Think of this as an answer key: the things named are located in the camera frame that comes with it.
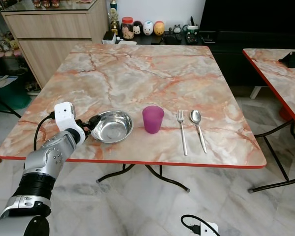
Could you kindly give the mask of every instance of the marble table top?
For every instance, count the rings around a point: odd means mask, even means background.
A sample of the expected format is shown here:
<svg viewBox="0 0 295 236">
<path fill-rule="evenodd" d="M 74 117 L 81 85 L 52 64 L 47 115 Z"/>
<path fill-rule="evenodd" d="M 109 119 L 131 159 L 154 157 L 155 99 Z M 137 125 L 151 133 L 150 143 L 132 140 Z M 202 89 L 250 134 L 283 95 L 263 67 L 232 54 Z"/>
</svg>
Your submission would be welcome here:
<svg viewBox="0 0 295 236">
<path fill-rule="evenodd" d="M 295 120 L 295 68 L 279 59 L 295 49 L 244 49 L 243 53 Z"/>
<path fill-rule="evenodd" d="M 58 103 L 69 101 L 76 119 L 87 121 L 106 110 L 130 114 L 131 135 L 117 144 L 89 136 L 68 161 L 258 169 L 266 159 L 208 47 L 151 45 L 77 45 L 29 106 L 0 147 L 3 159 L 24 159 L 33 148 L 38 123 Z M 142 110 L 165 111 L 161 130 L 144 130 Z M 185 110 L 184 156 L 177 110 Z M 202 115 L 203 152 L 191 110 Z M 38 144 L 55 135 L 45 122 Z"/>
</svg>

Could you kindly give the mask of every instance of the fork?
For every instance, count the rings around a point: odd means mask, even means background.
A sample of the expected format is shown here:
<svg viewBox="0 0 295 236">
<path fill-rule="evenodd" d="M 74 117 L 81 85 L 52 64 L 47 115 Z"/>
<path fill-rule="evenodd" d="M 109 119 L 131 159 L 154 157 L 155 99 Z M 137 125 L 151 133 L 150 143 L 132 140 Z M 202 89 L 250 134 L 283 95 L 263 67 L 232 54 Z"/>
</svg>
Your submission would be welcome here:
<svg viewBox="0 0 295 236">
<path fill-rule="evenodd" d="M 185 154 L 185 156 L 187 156 L 188 153 L 187 153 L 186 139 L 185 139 L 185 133 L 183 131 L 183 126 L 182 126 L 182 123 L 183 123 L 183 110 L 179 110 L 177 112 L 177 121 L 180 123 L 180 127 L 181 127 L 183 153 Z"/>
</svg>

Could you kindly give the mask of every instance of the purple cup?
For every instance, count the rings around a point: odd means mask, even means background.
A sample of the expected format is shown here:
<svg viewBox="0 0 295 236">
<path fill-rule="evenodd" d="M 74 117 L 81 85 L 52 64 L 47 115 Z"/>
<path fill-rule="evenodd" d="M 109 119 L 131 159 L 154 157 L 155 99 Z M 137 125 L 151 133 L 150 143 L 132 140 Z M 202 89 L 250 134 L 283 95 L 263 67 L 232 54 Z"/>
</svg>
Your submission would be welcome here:
<svg viewBox="0 0 295 236">
<path fill-rule="evenodd" d="M 164 114 L 164 110 L 158 106 L 148 106 L 143 109 L 143 123 L 147 133 L 156 134 L 159 131 Z"/>
</svg>

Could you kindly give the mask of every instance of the white wall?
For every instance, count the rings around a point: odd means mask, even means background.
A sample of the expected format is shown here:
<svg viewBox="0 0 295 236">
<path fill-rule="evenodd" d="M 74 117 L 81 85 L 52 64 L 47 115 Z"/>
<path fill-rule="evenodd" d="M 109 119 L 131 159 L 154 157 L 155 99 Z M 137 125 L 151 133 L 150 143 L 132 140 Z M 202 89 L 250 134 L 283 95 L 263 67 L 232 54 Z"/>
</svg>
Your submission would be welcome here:
<svg viewBox="0 0 295 236">
<path fill-rule="evenodd" d="M 206 0 L 117 0 L 119 20 L 131 16 L 134 21 L 163 21 L 165 28 L 190 23 L 199 25 Z"/>
</svg>

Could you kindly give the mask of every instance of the wooden cabinet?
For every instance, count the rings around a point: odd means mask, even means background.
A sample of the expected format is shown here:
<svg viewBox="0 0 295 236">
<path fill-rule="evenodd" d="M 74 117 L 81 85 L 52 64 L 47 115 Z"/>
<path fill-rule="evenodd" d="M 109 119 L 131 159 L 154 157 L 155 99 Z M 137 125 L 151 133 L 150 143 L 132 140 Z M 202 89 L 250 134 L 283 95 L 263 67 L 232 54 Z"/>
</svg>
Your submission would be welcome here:
<svg viewBox="0 0 295 236">
<path fill-rule="evenodd" d="M 73 5 L 60 1 L 59 8 L 48 9 L 22 0 L 2 15 L 41 88 L 76 44 L 101 43 L 109 30 L 105 0 Z"/>
</svg>

